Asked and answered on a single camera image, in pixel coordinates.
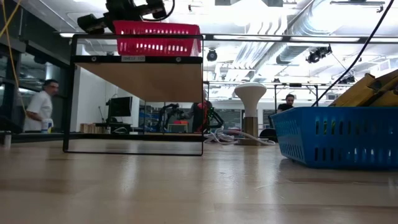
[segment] white label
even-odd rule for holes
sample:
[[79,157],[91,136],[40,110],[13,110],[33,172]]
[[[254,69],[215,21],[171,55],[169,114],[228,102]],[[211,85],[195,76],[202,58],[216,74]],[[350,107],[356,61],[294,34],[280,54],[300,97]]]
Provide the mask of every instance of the white label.
[[122,62],[145,62],[145,56],[122,56]]

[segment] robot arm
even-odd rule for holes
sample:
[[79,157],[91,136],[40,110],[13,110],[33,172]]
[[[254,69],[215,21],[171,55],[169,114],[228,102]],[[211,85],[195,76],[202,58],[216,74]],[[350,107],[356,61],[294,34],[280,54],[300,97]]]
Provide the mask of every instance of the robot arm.
[[[146,2],[147,4],[136,6],[134,0],[106,0],[108,12],[104,13],[104,17],[97,19],[90,14],[79,17],[77,23],[88,34],[104,34],[105,28],[115,33],[113,21],[162,21],[174,11],[175,0],[168,14],[162,0],[146,0]],[[142,18],[148,14],[152,14],[154,19]]]
[[209,119],[208,119],[209,122],[210,122],[212,119],[215,119],[215,120],[217,121],[217,124],[208,125],[208,129],[211,129],[211,128],[220,128],[220,127],[222,127],[222,126],[224,125],[224,120],[218,115],[218,113],[215,111],[214,108],[210,108],[210,109],[209,109],[208,116],[209,116]]
[[[157,121],[157,124],[156,124],[156,131],[157,132],[160,132],[160,131],[162,131],[162,129],[167,127],[167,125],[169,123],[169,119],[170,119],[171,116],[174,116],[176,114],[180,115],[180,114],[183,113],[183,111],[179,110],[178,107],[179,107],[178,103],[177,104],[171,103],[169,105],[166,105],[166,106],[162,107],[162,109],[160,109],[159,118],[158,118],[158,121]],[[168,108],[171,108],[172,110],[171,110],[171,112],[167,113],[167,117],[166,117],[165,123],[162,124],[163,115],[166,112],[166,109],[168,109]]]

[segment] bottle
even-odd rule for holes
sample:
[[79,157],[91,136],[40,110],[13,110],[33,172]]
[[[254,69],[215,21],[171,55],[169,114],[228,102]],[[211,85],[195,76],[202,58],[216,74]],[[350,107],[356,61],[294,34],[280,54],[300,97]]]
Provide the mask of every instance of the bottle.
[[42,120],[42,133],[45,133],[45,134],[51,133],[52,126],[53,126],[52,119],[43,119]]

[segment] red object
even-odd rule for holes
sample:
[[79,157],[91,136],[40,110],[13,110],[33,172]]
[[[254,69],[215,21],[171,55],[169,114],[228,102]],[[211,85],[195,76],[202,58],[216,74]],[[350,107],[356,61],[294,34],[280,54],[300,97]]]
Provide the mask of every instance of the red object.
[[188,121],[174,121],[174,124],[188,124]]
[[[200,35],[198,25],[159,22],[114,21],[116,34]],[[118,38],[119,55],[198,56],[199,39]]]

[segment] computer monitor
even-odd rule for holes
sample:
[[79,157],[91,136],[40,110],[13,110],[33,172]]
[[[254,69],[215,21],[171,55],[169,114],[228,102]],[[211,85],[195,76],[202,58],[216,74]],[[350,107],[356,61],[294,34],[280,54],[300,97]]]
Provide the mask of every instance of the computer monitor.
[[109,116],[131,116],[132,97],[112,98],[109,102]]

